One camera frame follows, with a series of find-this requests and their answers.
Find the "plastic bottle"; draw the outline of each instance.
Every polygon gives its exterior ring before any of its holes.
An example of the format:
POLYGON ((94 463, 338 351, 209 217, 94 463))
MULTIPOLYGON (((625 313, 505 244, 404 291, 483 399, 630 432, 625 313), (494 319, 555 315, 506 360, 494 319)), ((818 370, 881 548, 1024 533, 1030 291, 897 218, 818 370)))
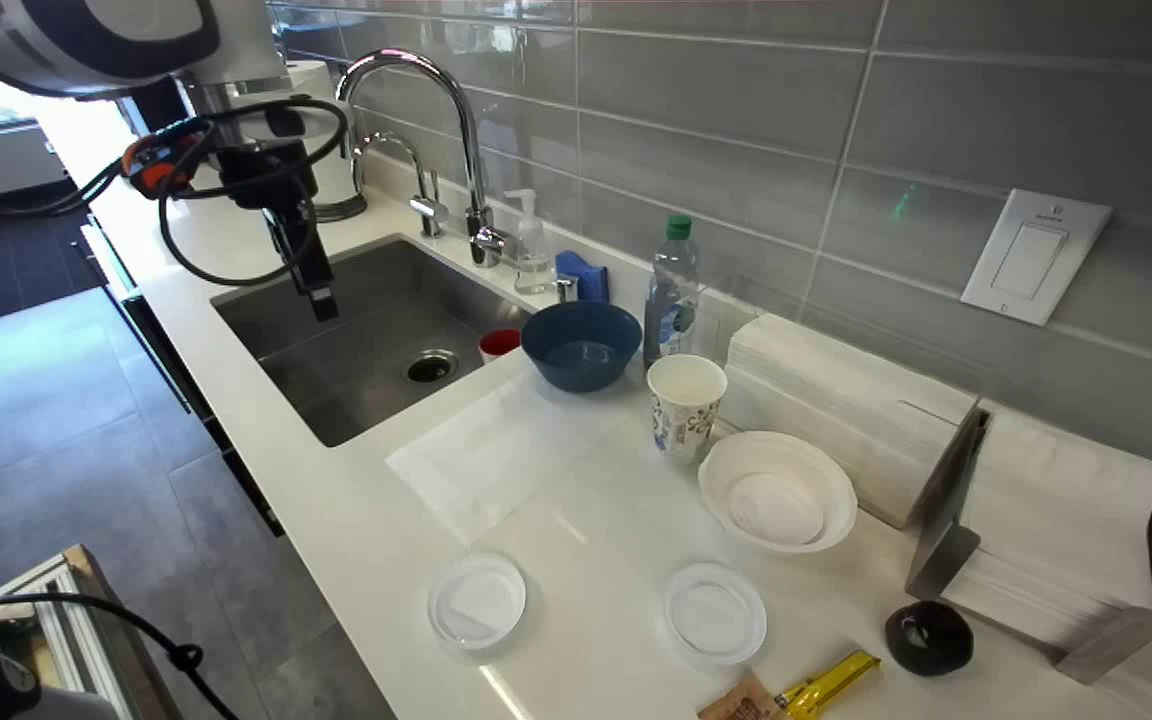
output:
POLYGON ((552 261, 544 251, 544 224, 536 217, 536 193, 505 193, 518 201, 514 257, 513 257, 513 289, 525 296, 552 291, 552 261))
POLYGON ((669 217, 644 302, 644 369, 694 343, 700 267, 692 217, 669 217))

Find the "soap dispenser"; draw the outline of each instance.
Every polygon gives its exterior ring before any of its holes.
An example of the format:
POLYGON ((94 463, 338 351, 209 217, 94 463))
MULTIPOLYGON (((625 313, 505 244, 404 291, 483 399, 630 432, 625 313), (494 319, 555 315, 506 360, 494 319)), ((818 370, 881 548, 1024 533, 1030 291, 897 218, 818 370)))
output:
POLYGON ((544 224, 536 217, 536 193, 532 186, 514 186, 505 193, 513 201, 518 201, 518 227, 514 227, 514 251, 513 251, 513 289, 525 296, 541 296, 552 291, 552 261, 544 251, 544 224))

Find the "white countertop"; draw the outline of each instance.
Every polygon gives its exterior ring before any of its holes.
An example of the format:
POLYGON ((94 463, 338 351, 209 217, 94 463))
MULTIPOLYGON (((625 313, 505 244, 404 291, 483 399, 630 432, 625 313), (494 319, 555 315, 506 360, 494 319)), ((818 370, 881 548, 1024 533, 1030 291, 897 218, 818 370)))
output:
MULTIPOLYGON (((77 175, 94 172, 126 140, 100 102, 52 112, 42 123, 77 175)), ((223 289, 184 274, 161 251, 150 203, 117 186, 94 217, 404 720, 447 714, 447 709, 470 720, 694 714, 731 685, 731 671, 688 668, 655 623, 655 592, 688 561, 731 564, 769 600, 772 635, 753 659, 769 687, 805 679, 856 644, 885 657, 885 668, 840 696, 832 714, 1152 714, 1152 647, 1145 650, 1149 671, 1121 668, 1083 687, 1050 671, 1024 638, 971 619, 977 659, 964 671, 908 674, 888 659, 881 623, 908 604, 900 586, 913 538, 861 520, 836 567, 726 543, 700 509, 694 481, 655 461, 644 390, 630 379, 600 397, 560 397, 513 351, 386 424, 324 446, 212 308, 223 289), (499 389, 528 390, 532 409, 552 421, 570 414, 570 426, 593 426, 596 414, 600 451, 587 451, 585 466, 544 474, 487 534, 465 543, 392 472, 386 457, 499 389), (447 650, 425 619, 427 584, 477 548, 513 557, 541 596, 525 632, 492 659, 447 650)), ((215 201, 171 217, 198 263, 234 274, 271 267, 253 211, 215 201)), ((324 244, 344 251, 392 230, 417 230, 417 217, 372 193, 372 206, 361 218, 329 224, 324 244)), ((506 273, 470 267, 454 237, 417 247, 506 291, 506 273)))

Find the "yellow object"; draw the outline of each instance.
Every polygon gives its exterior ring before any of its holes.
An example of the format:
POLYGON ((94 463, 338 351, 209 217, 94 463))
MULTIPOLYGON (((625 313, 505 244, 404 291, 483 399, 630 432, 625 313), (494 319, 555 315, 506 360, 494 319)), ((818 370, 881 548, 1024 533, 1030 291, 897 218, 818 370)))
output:
POLYGON ((807 674, 801 687, 778 691, 785 720, 815 720, 828 698, 836 698, 847 685, 856 685, 881 659, 867 650, 851 650, 818 674, 807 674))

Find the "floor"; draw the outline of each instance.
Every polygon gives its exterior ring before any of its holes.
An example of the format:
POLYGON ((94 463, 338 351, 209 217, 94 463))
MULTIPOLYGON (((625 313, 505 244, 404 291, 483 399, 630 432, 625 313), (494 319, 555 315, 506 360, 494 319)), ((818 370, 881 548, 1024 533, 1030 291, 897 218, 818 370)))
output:
POLYGON ((94 289, 94 273, 77 244, 78 224, 78 211, 0 218, 0 315, 94 289))
MULTIPOLYGON (((392 714, 104 291, 0 315, 0 579, 87 543, 123 604, 209 647, 253 720, 392 714)), ((179 714, 212 714, 161 662, 179 714)))

